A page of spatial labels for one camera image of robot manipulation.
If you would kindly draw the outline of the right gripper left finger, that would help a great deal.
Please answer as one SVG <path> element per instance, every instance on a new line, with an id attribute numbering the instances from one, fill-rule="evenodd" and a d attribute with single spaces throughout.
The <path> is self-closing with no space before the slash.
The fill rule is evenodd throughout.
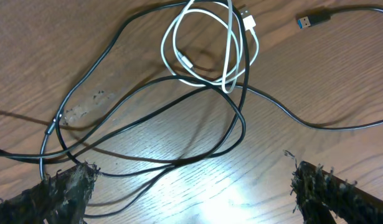
<path id="1" fill-rule="evenodd" d="M 85 223 L 88 201 L 92 197 L 98 169 L 86 162 L 0 203 L 0 224 Z"/>

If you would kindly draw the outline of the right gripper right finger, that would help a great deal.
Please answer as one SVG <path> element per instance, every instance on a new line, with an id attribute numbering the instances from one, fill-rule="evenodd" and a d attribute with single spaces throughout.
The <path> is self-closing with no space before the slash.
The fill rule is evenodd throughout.
<path id="1" fill-rule="evenodd" d="M 295 164 L 291 193 L 296 194 L 296 209 L 305 223 L 383 223 L 383 200 L 326 172 L 321 164 L 301 161 Z"/>

